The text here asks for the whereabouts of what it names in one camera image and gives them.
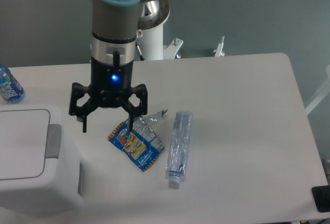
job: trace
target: black cable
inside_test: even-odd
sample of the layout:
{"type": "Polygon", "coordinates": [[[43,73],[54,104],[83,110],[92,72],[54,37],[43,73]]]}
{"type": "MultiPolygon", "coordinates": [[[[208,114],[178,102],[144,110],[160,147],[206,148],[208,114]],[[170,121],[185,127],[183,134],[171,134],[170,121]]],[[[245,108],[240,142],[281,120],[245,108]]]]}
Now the black cable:
{"type": "Polygon", "coordinates": [[[328,218],[328,219],[323,219],[323,220],[319,221],[319,222],[316,223],[316,224],[322,224],[322,223],[324,223],[324,222],[327,221],[327,220],[329,220],[329,218],[328,218]]]}

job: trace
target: water bottle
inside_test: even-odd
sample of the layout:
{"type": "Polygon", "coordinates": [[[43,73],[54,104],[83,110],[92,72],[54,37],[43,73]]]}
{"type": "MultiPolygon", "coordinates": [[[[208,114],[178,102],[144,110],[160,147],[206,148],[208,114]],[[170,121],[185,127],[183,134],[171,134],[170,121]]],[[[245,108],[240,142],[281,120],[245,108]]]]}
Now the water bottle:
{"type": "Polygon", "coordinates": [[[17,103],[24,97],[24,89],[10,70],[0,64],[0,95],[9,103],[17,103]]]}
{"type": "Polygon", "coordinates": [[[176,113],[166,167],[170,188],[178,189],[180,181],[184,180],[192,122],[193,114],[191,112],[179,111],[176,113]]]}

